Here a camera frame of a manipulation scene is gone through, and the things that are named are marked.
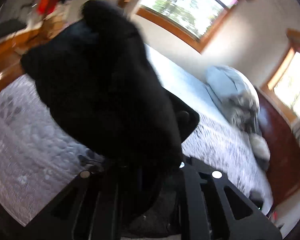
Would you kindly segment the black pants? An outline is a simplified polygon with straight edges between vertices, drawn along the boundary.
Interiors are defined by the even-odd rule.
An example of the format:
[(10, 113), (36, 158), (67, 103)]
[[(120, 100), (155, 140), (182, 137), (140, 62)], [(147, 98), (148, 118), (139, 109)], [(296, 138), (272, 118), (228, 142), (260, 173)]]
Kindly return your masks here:
[(178, 172), (198, 114), (162, 87), (136, 26), (103, 0), (85, 2), (79, 21), (20, 63), (58, 126), (104, 158), (100, 172), (118, 183), (121, 236)]

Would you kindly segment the light grey cloth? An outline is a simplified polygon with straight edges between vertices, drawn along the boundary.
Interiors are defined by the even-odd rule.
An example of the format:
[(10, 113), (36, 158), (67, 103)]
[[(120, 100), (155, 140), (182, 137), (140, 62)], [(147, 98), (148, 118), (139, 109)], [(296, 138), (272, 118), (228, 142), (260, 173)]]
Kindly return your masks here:
[(262, 136), (255, 133), (250, 134), (249, 141), (255, 157), (270, 161), (270, 150), (266, 140)]

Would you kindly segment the grey quilted bedspread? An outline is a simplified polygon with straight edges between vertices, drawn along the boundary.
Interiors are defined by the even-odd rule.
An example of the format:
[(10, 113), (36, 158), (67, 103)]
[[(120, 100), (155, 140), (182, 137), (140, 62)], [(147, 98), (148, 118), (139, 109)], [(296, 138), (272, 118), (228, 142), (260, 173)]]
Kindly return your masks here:
[[(273, 205), (266, 175), (258, 166), (247, 133), (217, 112), (199, 113), (183, 153), (225, 172), (246, 196), (261, 195), (262, 212)], [(33, 80), (23, 75), (0, 92), (0, 204), (22, 226), (81, 171), (85, 146), (63, 132), (39, 99)]]

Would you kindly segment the dark wooden headboard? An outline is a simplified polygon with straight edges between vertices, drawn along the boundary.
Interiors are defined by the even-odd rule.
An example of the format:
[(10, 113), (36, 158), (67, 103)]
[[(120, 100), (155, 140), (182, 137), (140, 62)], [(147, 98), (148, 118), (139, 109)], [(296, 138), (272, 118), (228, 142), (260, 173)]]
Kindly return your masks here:
[(266, 175), (276, 207), (300, 189), (300, 146), (284, 114), (264, 92), (256, 91), (260, 102), (258, 123), (270, 150)]

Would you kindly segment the grey folded comforter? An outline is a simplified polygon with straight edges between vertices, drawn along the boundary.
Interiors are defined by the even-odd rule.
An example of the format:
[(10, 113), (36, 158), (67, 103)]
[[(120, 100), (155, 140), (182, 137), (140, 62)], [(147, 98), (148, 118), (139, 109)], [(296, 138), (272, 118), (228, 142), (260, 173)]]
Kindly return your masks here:
[(230, 125), (248, 134), (262, 134), (257, 119), (259, 98), (246, 76), (229, 66), (211, 66), (205, 70), (205, 85)]

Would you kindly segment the light blue bed sheet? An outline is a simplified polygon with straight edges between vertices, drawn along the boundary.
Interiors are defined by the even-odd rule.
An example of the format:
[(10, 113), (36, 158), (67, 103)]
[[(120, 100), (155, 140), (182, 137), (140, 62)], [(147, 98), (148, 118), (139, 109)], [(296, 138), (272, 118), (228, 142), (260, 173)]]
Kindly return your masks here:
[(205, 85), (200, 80), (149, 45), (145, 45), (145, 47), (147, 58), (165, 89), (177, 96), (198, 113), (209, 117), (215, 116), (215, 106)]

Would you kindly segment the wooden framed window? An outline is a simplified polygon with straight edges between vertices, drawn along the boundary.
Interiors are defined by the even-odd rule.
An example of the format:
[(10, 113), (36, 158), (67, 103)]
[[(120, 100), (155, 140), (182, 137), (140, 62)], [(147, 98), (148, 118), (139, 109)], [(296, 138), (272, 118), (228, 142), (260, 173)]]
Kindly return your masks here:
[(118, 0), (129, 15), (165, 29), (201, 53), (243, 0)]
[(290, 123), (300, 118), (300, 31), (288, 29), (288, 48), (261, 90)]

